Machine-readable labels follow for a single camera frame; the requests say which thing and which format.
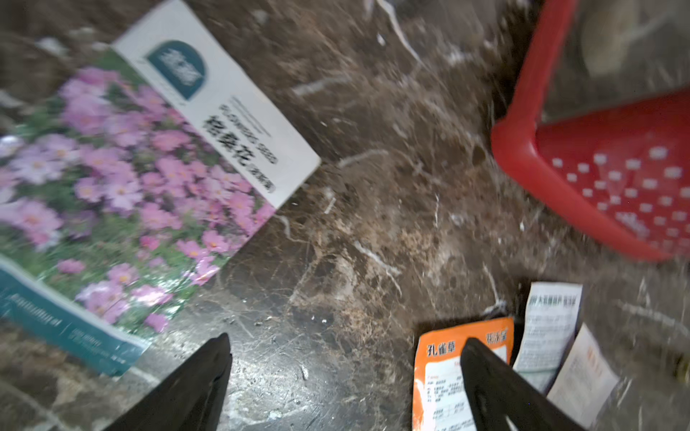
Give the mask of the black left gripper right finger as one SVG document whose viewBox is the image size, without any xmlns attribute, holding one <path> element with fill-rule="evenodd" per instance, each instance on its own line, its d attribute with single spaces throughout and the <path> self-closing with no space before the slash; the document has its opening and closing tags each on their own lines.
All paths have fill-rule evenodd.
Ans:
<svg viewBox="0 0 690 431">
<path fill-rule="evenodd" d="M 460 359 L 478 430 L 583 430 L 479 339 L 466 341 Z"/>
</svg>

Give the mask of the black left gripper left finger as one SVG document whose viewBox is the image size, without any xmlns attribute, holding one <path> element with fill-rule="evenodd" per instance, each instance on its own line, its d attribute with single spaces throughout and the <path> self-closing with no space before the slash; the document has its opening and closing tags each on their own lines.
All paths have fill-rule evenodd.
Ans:
<svg viewBox="0 0 690 431">
<path fill-rule="evenodd" d="M 216 430 L 233 364 L 223 333 L 208 340 L 109 430 Z"/>
</svg>

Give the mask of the orange marigold seed packet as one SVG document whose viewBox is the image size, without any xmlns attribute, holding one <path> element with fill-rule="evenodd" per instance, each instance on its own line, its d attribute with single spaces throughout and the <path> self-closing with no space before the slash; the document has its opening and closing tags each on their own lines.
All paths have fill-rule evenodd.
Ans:
<svg viewBox="0 0 690 431">
<path fill-rule="evenodd" d="M 420 337 L 414 362 L 413 430 L 475 430 L 465 393 L 460 359 L 465 343 L 479 339 L 510 362 L 514 320 L 510 317 L 467 323 Z"/>
</svg>

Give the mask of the white orange-text seed packet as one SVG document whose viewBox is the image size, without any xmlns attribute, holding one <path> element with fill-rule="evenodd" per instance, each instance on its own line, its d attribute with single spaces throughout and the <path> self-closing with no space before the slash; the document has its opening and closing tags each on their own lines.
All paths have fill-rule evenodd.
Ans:
<svg viewBox="0 0 690 431">
<path fill-rule="evenodd" d="M 590 429 L 619 382 L 586 324 L 582 324 L 547 400 Z"/>
</svg>

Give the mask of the white green-text seed packet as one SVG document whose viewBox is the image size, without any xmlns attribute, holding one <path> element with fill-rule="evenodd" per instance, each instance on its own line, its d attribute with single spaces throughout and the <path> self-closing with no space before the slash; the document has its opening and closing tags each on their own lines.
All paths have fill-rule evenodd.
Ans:
<svg viewBox="0 0 690 431">
<path fill-rule="evenodd" d="M 513 369 L 546 393 L 574 337 L 582 286 L 535 282 L 530 286 L 524 332 Z"/>
</svg>

